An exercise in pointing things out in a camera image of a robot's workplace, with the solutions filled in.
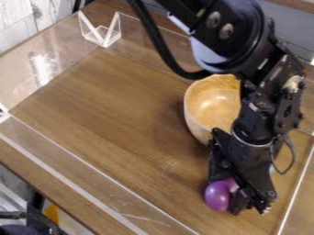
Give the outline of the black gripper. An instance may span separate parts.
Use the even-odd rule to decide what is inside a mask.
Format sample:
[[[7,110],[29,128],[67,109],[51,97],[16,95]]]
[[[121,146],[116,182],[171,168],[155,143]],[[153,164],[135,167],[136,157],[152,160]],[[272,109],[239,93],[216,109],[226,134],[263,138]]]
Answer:
[[[255,208],[260,214],[268,212],[276,201],[276,190],[270,176],[271,140],[244,140],[232,132],[212,129],[210,141],[208,181],[232,177],[239,188],[231,198],[228,211],[238,215]]]

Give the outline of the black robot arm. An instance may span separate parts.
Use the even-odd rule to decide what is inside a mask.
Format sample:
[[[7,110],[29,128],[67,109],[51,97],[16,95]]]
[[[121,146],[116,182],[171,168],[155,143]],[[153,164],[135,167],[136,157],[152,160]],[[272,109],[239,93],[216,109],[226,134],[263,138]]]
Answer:
[[[231,177],[239,188],[228,211],[264,213],[276,201],[270,170],[282,147],[294,150],[288,132],[299,127],[304,69],[280,44],[256,0],[156,0],[188,34],[206,73],[240,80],[240,110],[228,132],[212,129],[210,180]]]

